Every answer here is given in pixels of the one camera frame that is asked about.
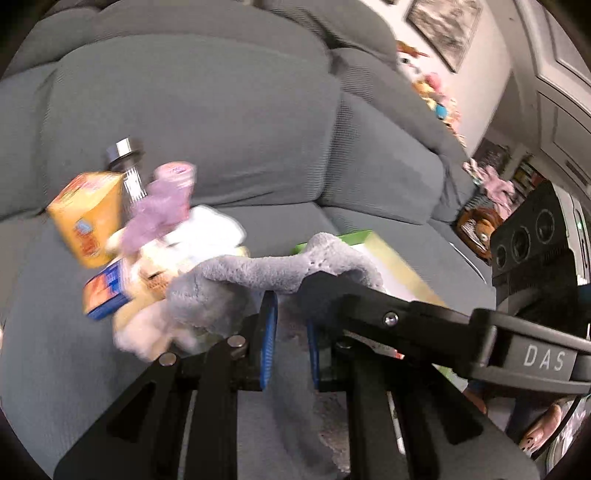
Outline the brown teddy bear cushion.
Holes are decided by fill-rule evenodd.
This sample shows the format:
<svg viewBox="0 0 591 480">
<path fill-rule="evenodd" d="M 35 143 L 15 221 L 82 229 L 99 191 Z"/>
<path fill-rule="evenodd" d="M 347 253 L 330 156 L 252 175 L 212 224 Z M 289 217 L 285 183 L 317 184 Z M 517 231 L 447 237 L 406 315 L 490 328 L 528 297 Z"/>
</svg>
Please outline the brown teddy bear cushion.
<svg viewBox="0 0 591 480">
<path fill-rule="evenodd" d="M 464 210 L 456 222 L 460 239 L 485 263 L 492 259 L 490 240 L 494 231 L 503 223 L 491 208 L 479 207 Z"/>
</svg>

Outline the clear bottle steel cap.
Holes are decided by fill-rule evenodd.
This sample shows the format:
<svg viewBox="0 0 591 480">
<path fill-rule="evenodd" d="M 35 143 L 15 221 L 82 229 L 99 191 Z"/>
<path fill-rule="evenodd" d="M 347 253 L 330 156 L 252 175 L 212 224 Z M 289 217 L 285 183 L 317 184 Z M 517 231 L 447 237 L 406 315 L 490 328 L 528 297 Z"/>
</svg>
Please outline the clear bottle steel cap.
<svg viewBox="0 0 591 480">
<path fill-rule="evenodd" d="M 106 150 L 107 170 L 122 175 L 123 191 L 129 209 L 146 195 L 140 176 L 141 146 L 132 138 L 119 140 Z"/>
</svg>

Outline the grey fluffy cloth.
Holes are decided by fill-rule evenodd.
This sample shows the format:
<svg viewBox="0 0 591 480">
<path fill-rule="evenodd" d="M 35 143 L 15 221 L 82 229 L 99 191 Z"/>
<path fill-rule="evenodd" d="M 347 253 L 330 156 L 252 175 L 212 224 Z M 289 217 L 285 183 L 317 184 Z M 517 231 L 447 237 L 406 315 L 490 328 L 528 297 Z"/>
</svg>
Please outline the grey fluffy cloth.
<svg viewBox="0 0 591 480">
<path fill-rule="evenodd" d="M 221 256 L 175 278 L 166 292 L 165 318 L 226 338 L 260 291 L 283 297 L 297 292 L 305 277 L 318 271 L 349 279 L 374 290 L 385 289 L 370 260 L 337 236 L 321 232 L 297 255 L 249 258 Z M 311 381 L 297 315 L 280 320 L 270 384 L 262 393 L 238 400 L 238 476 L 242 479 L 335 479 L 334 453 L 322 442 L 322 417 Z"/>
</svg>

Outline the grey fabric sofa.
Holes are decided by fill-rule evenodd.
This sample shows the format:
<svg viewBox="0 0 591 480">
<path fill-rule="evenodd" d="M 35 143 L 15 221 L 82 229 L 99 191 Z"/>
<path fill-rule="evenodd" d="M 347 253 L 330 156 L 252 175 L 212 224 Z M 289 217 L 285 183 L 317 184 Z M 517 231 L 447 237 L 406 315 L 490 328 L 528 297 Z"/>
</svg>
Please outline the grey fabric sofa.
<svg viewBox="0 0 591 480">
<path fill-rule="evenodd" d="M 449 307 L 494 305 L 451 243 L 466 153 L 385 31 L 358 1 L 111 1 L 31 31 L 1 80 L 1 405 L 43 472 L 144 368 L 83 315 L 90 273 L 45 211 L 125 137 L 144 176 L 194 164 L 193 203 L 242 223 L 254 256 L 368 229 Z"/>
</svg>

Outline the purple fluffy cloth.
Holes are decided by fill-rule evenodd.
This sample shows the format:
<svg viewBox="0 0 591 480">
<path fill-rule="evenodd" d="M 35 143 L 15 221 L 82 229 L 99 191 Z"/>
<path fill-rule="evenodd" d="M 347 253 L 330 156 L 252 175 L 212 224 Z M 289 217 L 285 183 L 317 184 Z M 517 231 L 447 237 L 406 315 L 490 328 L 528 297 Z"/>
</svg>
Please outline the purple fluffy cloth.
<svg viewBox="0 0 591 480">
<path fill-rule="evenodd" d="M 155 179 L 147 186 L 147 196 L 132 207 L 132 216 L 123 228 L 120 250 L 125 256 L 171 232 L 188 217 L 193 184 Z"/>
</svg>

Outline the pink clothes pile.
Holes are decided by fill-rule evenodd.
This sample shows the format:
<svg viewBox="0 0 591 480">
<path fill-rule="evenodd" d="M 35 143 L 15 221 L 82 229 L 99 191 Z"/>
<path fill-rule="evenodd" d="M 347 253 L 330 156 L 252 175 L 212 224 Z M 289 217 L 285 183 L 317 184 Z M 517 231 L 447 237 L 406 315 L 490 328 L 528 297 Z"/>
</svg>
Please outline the pink clothes pile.
<svg viewBox="0 0 591 480">
<path fill-rule="evenodd" d="M 514 210 L 514 185 L 500 178 L 492 165 L 480 167 L 474 159 L 464 162 L 463 169 L 477 187 L 464 209 L 491 208 L 502 220 L 506 220 Z"/>
</svg>

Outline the plush toys row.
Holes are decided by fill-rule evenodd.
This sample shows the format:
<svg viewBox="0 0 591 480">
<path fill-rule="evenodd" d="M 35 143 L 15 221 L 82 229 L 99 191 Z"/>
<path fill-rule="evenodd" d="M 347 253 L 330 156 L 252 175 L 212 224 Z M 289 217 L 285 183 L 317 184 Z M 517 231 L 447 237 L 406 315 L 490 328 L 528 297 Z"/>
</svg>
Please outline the plush toys row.
<svg viewBox="0 0 591 480">
<path fill-rule="evenodd" d="M 448 94 L 441 75 L 434 68 L 431 56 L 401 40 L 397 41 L 397 50 L 400 71 L 436 117 L 446 125 L 462 147 L 466 148 L 466 138 L 459 132 L 461 114 L 458 102 Z"/>
</svg>

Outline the orange snack box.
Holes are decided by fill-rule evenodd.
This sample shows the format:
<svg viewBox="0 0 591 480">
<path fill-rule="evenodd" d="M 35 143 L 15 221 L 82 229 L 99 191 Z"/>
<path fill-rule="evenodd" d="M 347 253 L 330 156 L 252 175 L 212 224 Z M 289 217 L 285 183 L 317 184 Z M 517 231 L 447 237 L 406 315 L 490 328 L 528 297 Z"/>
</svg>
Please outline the orange snack box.
<svg viewBox="0 0 591 480">
<path fill-rule="evenodd" d="M 112 172 L 79 174 L 47 207 L 64 242 L 85 268 L 111 259 L 106 242 L 120 226 L 122 178 Z"/>
</svg>

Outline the green cardboard box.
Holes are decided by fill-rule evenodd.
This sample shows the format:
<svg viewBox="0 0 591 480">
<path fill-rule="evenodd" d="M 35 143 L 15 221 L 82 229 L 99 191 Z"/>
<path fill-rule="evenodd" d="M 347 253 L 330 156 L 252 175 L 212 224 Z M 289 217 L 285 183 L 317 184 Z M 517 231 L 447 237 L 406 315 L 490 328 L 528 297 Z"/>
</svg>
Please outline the green cardboard box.
<svg viewBox="0 0 591 480">
<path fill-rule="evenodd" d="M 374 266 L 382 278 L 382 287 L 375 288 L 378 291 L 405 301 L 446 307 L 429 284 L 376 232 L 361 230 L 338 238 Z"/>
</svg>

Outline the framed wall picture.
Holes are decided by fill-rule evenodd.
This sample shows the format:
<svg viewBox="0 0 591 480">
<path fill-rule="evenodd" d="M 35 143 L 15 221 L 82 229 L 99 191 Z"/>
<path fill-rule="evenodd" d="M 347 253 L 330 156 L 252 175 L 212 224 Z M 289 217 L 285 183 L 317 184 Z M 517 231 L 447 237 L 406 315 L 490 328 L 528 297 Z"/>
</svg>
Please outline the framed wall picture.
<svg viewBox="0 0 591 480">
<path fill-rule="evenodd" d="M 406 21 L 429 44 L 447 68 L 458 73 L 483 11 L 475 0 L 416 0 Z"/>
</svg>

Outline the cream yellow towel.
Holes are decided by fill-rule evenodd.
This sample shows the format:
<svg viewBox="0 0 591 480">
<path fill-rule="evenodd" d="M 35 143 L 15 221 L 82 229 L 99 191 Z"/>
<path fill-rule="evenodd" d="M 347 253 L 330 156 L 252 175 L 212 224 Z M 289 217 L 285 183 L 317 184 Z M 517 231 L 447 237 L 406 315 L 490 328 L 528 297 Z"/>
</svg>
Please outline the cream yellow towel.
<svg viewBox="0 0 591 480">
<path fill-rule="evenodd" d="M 219 337 L 202 329 L 165 324 L 164 305 L 172 279 L 205 260 L 221 255 L 246 256 L 246 231 L 235 218 L 199 205 L 186 221 L 164 237 L 131 255 L 122 252 L 122 229 L 110 236 L 106 250 L 120 260 L 127 274 L 131 300 L 114 313 L 113 342 L 119 350 L 151 362 L 176 346 L 191 354 L 204 351 Z"/>
</svg>

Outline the pink plastic jar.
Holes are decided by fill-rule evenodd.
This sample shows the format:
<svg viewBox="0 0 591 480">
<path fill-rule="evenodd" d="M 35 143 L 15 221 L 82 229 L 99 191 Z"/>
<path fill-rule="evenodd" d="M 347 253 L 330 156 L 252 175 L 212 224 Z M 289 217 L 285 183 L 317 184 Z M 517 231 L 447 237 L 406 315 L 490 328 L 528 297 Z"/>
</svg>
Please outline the pink plastic jar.
<svg viewBox="0 0 591 480">
<path fill-rule="evenodd" d="M 158 166 L 153 174 L 155 179 L 175 185 L 183 193 L 184 200 L 190 201 L 197 177 L 197 167 L 192 163 L 184 161 L 164 163 Z"/>
</svg>

